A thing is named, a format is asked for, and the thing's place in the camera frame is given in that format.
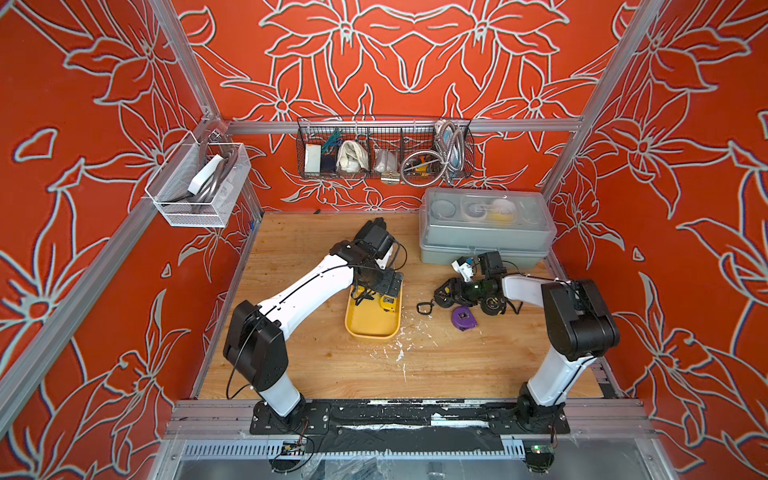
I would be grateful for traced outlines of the purple tape measure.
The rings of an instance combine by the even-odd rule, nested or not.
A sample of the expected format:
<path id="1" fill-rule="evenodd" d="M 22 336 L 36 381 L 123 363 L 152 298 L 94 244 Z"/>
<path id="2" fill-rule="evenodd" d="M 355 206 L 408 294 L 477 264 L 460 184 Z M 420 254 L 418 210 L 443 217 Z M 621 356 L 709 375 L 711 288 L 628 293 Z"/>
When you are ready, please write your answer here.
<path id="1" fill-rule="evenodd" d="M 459 331 L 467 331 L 478 326 L 478 322 L 466 306 L 458 306 L 451 312 L 451 323 Z"/>

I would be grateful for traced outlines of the yellow plastic storage tray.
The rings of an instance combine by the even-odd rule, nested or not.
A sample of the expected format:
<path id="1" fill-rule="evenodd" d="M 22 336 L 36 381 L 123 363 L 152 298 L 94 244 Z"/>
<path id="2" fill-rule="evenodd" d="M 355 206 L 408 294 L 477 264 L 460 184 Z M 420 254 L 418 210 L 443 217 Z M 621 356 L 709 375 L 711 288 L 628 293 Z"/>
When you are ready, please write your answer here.
<path id="1" fill-rule="evenodd" d="M 387 314 L 380 308 L 380 296 L 356 283 L 352 284 L 344 319 L 344 326 L 350 335 L 370 340 L 386 340 L 399 332 L 402 318 L 402 289 L 397 297 L 399 309 L 395 315 Z"/>

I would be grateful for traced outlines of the black yellow tape measure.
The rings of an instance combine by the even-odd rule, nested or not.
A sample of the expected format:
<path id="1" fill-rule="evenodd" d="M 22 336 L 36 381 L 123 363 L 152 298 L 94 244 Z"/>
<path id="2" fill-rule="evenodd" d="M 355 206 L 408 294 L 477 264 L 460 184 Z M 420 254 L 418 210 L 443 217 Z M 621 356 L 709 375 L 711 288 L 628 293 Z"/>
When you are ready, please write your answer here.
<path id="1" fill-rule="evenodd" d="M 523 302 L 515 304 L 503 295 L 490 295 L 482 299 L 479 305 L 481 310 L 488 316 L 504 315 L 508 310 L 518 315 Z"/>

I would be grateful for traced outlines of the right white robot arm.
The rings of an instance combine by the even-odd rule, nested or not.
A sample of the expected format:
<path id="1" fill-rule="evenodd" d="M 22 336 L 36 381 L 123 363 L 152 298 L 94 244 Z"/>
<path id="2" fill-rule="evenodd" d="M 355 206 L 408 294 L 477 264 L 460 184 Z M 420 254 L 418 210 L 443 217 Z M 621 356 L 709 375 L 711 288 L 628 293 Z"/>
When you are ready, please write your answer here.
<path id="1" fill-rule="evenodd" d="M 543 309 L 549 350 L 536 373 L 523 383 L 514 408 L 521 429 L 553 430 L 567 397 L 581 375 L 620 342 L 619 329 L 597 284 L 592 280 L 546 279 L 507 270 L 513 263 L 498 251 L 461 257 L 452 263 L 457 275 L 417 305 L 421 315 L 436 306 L 452 308 L 452 324 L 466 331 L 476 324 L 470 309 L 489 315 L 526 304 Z"/>

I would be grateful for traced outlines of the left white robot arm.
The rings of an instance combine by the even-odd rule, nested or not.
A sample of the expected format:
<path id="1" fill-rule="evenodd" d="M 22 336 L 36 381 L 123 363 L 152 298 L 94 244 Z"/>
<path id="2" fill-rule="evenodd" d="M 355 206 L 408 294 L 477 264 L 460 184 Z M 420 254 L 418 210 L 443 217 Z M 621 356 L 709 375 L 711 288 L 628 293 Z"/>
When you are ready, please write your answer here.
<path id="1" fill-rule="evenodd" d="M 287 374 L 286 341 L 318 307 L 350 289 L 355 306 L 371 303 L 390 313 L 403 274 L 393 267 L 401 244 L 382 217 L 367 221 L 351 240 L 336 243 L 309 273 L 275 296 L 233 312 L 224 358 L 241 374 L 280 419 L 295 416 L 304 397 Z"/>

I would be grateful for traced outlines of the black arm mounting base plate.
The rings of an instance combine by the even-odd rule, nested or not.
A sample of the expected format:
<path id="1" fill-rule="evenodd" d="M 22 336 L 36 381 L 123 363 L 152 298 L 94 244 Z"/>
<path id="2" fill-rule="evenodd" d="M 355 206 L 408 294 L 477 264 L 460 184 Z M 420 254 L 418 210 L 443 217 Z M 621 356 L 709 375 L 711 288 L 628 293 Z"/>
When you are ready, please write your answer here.
<path id="1" fill-rule="evenodd" d="M 563 405 L 518 405 L 514 399 L 322 399 L 299 404 L 286 418 L 261 401 L 253 408 L 249 433 L 317 436 L 334 428 L 432 427 L 486 429 L 501 435 L 559 436 L 570 432 Z"/>

